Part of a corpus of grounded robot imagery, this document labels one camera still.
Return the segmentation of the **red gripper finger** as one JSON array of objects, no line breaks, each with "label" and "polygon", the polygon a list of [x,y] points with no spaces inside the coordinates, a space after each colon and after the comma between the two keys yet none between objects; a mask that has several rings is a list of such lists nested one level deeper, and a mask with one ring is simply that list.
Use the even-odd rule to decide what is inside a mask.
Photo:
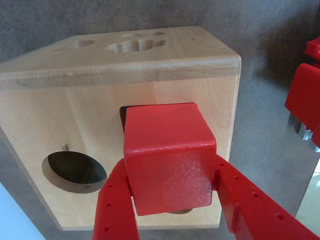
[{"label": "red gripper finger", "polygon": [[213,187],[230,233],[238,240],[317,240],[229,162],[214,158]]},{"label": "red gripper finger", "polygon": [[94,240],[140,238],[131,196],[125,160],[121,159],[98,193],[92,233]]}]

